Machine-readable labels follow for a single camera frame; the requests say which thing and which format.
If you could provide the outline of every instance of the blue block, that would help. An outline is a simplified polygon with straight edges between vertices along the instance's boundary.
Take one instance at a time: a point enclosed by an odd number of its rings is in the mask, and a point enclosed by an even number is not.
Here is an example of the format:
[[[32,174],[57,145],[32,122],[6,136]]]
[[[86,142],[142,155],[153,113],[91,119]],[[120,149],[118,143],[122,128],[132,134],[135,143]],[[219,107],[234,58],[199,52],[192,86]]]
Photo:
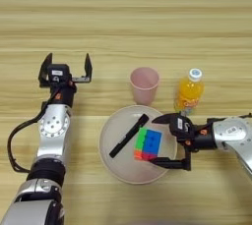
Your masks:
[[[161,133],[152,130],[147,130],[143,152],[158,155],[160,140],[161,140]]]

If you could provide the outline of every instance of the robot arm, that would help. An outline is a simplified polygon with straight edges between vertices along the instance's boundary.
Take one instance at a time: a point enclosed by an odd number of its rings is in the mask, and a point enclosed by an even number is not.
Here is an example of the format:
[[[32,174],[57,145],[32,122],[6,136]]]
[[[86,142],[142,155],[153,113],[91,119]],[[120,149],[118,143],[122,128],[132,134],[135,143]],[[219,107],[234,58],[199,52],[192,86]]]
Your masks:
[[[38,123],[40,144],[31,170],[17,164],[12,156],[11,140],[8,142],[9,158],[14,170],[29,174],[27,180],[21,184],[1,225],[64,223],[61,198],[71,148],[71,108],[74,93],[77,91],[75,84],[89,83],[93,69],[89,54],[85,64],[87,75],[78,79],[72,78],[67,65],[51,62],[52,55],[49,54],[41,66],[38,77],[41,87],[50,88],[51,97],[42,104],[42,114]]]
[[[169,124],[170,132],[185,150],[185,158],[170,160],[158,157],[153,164],[169,169],[191,170],[191,153],[206,149],[220,149],[235,152],[237,158],[252,176],[252,128],[245,118],[252,115],[226,119],[209,119],[203,126],[193,125],[187,117],[178,113],[165,114],[153,120],[156,124]]]

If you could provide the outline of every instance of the colored block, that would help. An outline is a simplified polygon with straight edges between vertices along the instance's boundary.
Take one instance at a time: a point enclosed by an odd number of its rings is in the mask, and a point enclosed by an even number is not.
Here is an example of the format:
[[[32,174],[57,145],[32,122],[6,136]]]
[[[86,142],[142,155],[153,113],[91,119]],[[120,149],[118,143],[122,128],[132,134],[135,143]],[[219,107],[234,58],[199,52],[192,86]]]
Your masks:
[[[148,130],[144,144],[144,152],[158,155],[161,133]]]
[[[142,150],[145,143],[145,137],[138,137],[135,149]]]
[[[147,129],[145,129],[145,128],[140,128],[139,129],[135,149],[139,149],[139,150],[143,149],[144,143],[145,143],[145,138],[146,138],[146,133],[147,133]]]
[[[157,158],[158,156],[156,154],[148,153],[148,152],[142,152],[142,160],[150,160],[153,158]]]
[[[134,157],[138,160],[150,160],[158,157],[161,133],[141,128],[138,133]]]
[[[135,159],[143,160],[143,158],[142,158],[142,150],[134,150],[134,157],[135,157]]]

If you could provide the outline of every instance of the pink plate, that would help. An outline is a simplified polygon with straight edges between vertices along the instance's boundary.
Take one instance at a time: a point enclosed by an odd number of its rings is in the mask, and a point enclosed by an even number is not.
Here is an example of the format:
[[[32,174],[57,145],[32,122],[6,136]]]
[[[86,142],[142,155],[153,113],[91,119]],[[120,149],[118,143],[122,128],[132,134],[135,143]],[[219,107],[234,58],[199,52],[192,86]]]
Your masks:
[[[177,151],[175,137],[169,132],[167,125],[152,124],[151,121],[161,115],[155,109],[133,105],[115,112],[104,124],[99,138],[99,153],[105,167],[119,180],[130,184],[146,184],[153,182],[166,173],[166,169],[157,167],[148,161],[134,158],[135,135],[114,157],[109,152],[119,143],[138,119],[145,113],[150,120],[145,128],[162,132],[158,156],[174,159]]]

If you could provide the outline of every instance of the wooden table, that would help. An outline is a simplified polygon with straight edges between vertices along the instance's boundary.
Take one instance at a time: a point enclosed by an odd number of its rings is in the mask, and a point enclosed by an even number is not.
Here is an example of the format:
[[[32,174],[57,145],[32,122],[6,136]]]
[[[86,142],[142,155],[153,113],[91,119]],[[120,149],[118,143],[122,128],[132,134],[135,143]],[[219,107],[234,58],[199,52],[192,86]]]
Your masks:
[[[79,76],[89,52],[94,80],[79,85],[75,98],[63,197],[66,224],[251,224],[251,181],[232,154],[194,154],[192,172],[170,171],[136,187],[114,179],[97,150],[108,117],[134,104],[129,75],[140,66],[160,73],[152,106],[161,112],[173,111],[178,79],[198,67],[206,91],[193,116],[196,123],[248,113],[251,14],[252,0],[0,0],[0,216],[26,178],[11,170],[7,137],[48,97],[48,90],[38,87],[41,62],[53,52],[54,62],[69,64]],[[18,161],[29,167],[37,145],[36,126],[19,133],[14,144]]]

